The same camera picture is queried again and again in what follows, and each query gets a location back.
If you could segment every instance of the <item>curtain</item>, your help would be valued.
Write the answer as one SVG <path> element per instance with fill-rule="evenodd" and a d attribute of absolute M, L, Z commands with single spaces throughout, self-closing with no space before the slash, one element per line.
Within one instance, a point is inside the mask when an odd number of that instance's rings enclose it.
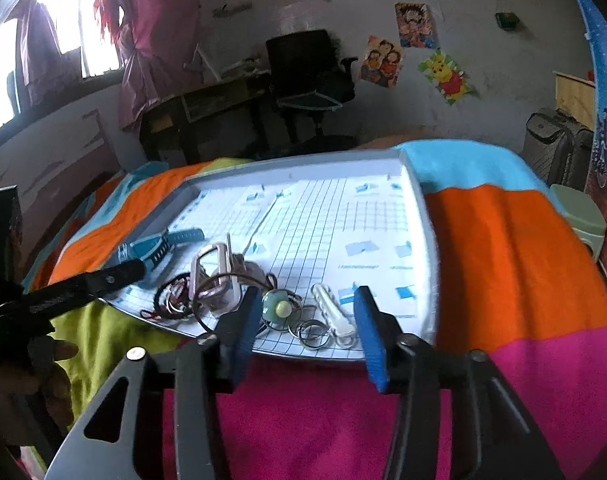
<path fill-rule="evenodd" d="M 80 83 L 80 49 L 61 53 L 45 5 L 36 0 L 21 0 L 15 11 L 20 19 L 21 66 L 30 106 L 40 103 L 48 94 Z"/>
<path fill-rule="evenodd" d="M 152 105 L 203 84 L 200 59 L 192 63 L 199 38 L 199 0 L 116 1 L 123 9 L 121 25 L 112 0 L 97 0 L 96 8 L 125 66 L 119 123 L 128 128 Z"/>

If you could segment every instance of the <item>hand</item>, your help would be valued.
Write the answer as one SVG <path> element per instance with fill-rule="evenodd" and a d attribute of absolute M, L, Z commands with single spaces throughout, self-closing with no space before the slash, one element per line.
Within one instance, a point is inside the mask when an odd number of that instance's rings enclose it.
<path fill-rule="evenodd" d="M 70 359 L 78 353 L 78 347 L 68 341 L 57 341 L 54 347 L 54 360 Z M 60 428 L 72 424 L 72 405 L 70 402 L 70 379 L 58 364 L 45 381 L 28 370 L 12 363 L 0 363 L 0 435 L 11 446 L 32 446 L 29 431 L 16 412 L 10 394 L 35 394 L 39 390 L 45 397 L 45 404 Z"/>

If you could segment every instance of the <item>white wall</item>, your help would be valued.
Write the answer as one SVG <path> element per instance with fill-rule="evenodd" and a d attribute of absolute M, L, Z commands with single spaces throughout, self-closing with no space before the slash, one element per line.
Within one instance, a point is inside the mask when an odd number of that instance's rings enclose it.
<path fill-rule="evenodd" d="M 215 7 L 248 1 L 251 10 L 212 17 Z M 552 71 L 585 77 L 592 68 L 575 0 L 202 0 L 202 46 L 221 68 L 263 48 L 274 36 L 327 28 L 341 38 L 344 55 L 360 57 L 370 34 L 398 41 L 396 2 L 428 4 L 442 50 L 467 72 L 479 97 L 464 96 L 448 105 L 417 70 L 431 51 L 405 49 L 397 88 L 357 82 L 357 98 L 327 115 L 327 133 L 370 139 L 423 125 L 445 136 L 484 140 L 519 152 L 530 114 L 554 107 Z M 494 18 L 499 11 L 515 12 L 526 29 L 500 30 Z M 311 134 L 312 123 L 305 124 Z M 210 135 L 214 129 L 214 134 L 229 136 L 224 125 L 219 121 L 209 126 Z M 269 128 L 269 137 L 286 144 L 285 129 L 276 127 Z"/>
<path fill-rule="evenodd" d="M 101 173 L 145 162 L 139 141 L 118 129 L 120 85 L 30 124 L 0 146 L 0 187 L 18 186 L 25 258 L 52 221 Z"/>

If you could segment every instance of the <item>desk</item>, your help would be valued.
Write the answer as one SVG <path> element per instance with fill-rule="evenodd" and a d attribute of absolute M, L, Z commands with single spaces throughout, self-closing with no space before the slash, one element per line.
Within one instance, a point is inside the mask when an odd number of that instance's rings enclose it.
<path fill-rule="evenodd" d="M 141 124 L 141 143 L 148 160 L 168 160 L 168 153 L 182 153 L 185 164 L 201 162 L 196 124 L 243 105 L 250 109 L 256 141 L 253 149 L 268 149 L 258 99 L 270 91 L 268 71 L 224 79 L 193 92 L 174 96 L 146 111 Z"/>

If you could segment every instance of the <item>stool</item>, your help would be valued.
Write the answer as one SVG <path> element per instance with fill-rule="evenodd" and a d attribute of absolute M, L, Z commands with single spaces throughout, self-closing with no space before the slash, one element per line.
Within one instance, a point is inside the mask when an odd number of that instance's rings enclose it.
<path fill-rule="evenodd" d="M 552 184 L 550 189 L 565 209 L 564 216 L 573 231 L 590 248 L 592 259 L 597 261 L 605 236 L 605 219 L 597 204 L 587 194 L 571 187 Z"/>

